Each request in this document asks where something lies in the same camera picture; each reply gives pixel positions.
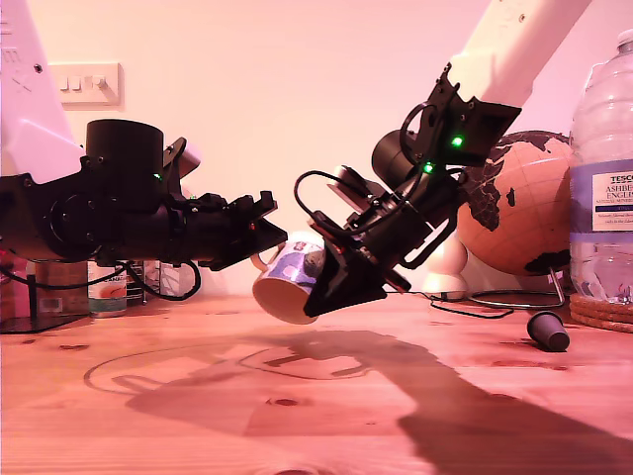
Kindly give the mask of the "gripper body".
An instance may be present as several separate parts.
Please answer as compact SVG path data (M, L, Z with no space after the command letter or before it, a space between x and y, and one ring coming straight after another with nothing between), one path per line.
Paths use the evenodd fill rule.
M230 203L217 194L187 199L180 192L172 192L170 260L213 258L226 246L253 238L252 223L275 210L276 201L270 191L262 191L258 200L243 195Z
M405 292L408 281L395 271L397 265L417 268L445 240L441 232L429 245L424 241L445 222L445 197L424 195L387 212L369 209L362 215L372 225L365 232L344 229L321 211L312 227L325 240L325 250L346 261L361 258L372 264L392 288Z

